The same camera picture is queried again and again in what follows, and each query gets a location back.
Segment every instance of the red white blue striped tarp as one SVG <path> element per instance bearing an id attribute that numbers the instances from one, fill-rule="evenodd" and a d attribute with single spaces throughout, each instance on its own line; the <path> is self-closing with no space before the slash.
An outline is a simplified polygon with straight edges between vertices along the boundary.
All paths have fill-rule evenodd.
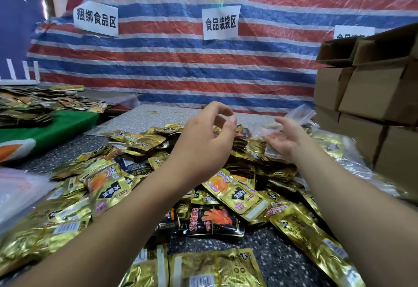
<path id="1" fill-rule="evenodd" d="M 67 10 L 87 0 L 68 0 Z M 119 8 L 118 38 L 44 22 L 29 49 L 45 82 L 141 93 L 142 103 L 241 112 L 313 107 L 314 60 L 335 25 L 376 32 L 418 21 L 418 0 L 92 0 Z M 202 8 L 241 5 L 239 37 L 203 40 Z"/>

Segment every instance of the paper sign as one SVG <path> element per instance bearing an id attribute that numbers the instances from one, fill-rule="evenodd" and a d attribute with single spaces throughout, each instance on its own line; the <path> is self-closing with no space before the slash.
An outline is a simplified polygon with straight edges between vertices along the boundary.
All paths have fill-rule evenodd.
<path id="1" fill-rule="evenodd" d="M 238 37 L 241 5 L 202 9 L 203 39 Z"/>
<path id="2" fill-rule="evenodd" d="M 74 8 L 73 15 L 76 28 L 113 37 L 119 36 L 117 7 L 87 1 Z"/>
<path id="3" fill-rule="evenodd" d="M 374 30 L 374 27 L 336 25 L 334 30 L 334 39 L 354 36 L 372 36 L 374 35 Z"/>

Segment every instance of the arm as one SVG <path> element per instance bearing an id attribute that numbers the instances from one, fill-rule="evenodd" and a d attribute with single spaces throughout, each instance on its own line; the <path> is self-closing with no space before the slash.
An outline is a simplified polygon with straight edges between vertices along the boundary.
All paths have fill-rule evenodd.
<path id="1" fill-rule="evenodd" d="M 119 204 L 50 255 L 14 287 L 117 286 L 165 213 L 227 161 L 237 126 L 227 106 L 212 102 L 188 121 L 169 159 Z M 215 138 L 212 126 L 222 127 Z"/>
<path id="2" fill-rule="evenodd" d="M 265 139 L 300 169 L 325 221 L 367 286 L 418 281 L 418 213 L 341 167 L 294 121 Z"/>

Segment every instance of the stack of cardboard boxes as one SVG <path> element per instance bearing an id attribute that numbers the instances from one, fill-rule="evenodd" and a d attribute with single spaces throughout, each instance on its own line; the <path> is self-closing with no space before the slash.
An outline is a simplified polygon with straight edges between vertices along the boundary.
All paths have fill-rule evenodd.
<path id="1" fill-rule="evenodd" d="M 375 171 L 418 193 L 418 23 L 324 42 L 314 120 L 355 139 Z"/>

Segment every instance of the gray speckled table surface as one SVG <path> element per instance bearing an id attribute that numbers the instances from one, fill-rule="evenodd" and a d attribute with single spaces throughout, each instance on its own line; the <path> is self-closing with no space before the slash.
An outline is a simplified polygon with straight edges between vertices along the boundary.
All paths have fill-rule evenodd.
<path id="1" fill-rule="evenodd" d="M 100 131 L 124 129 L 140 132 L 150 126 L 161 126 L 170 122 L 186 122 L 199 110 L 141 105 L 117 118 L 93 129 L 88 134 L 99 135 Z M 262 122 L 270 122 L 272 117 L 262 115 L 237 114 L 239 123 L 254 129 Z M 50 172 L 53 168 L 77 157 L 80 153 L 92 151 L 104 145 L 107 138 L 103 136 L 80 135 L 54 148 L 42 156 L 32 158 L 18 168 L 34 172 Z M 170 253 L 227 250 L 241 247 L 252 248 L 268 286 L 333 286 L 324 273 L 284 237 L 279 235 L 273 226 L 247 231 L 237 241 L 220 241 L 215 238 L 191 238 L 172 236 Z"/>

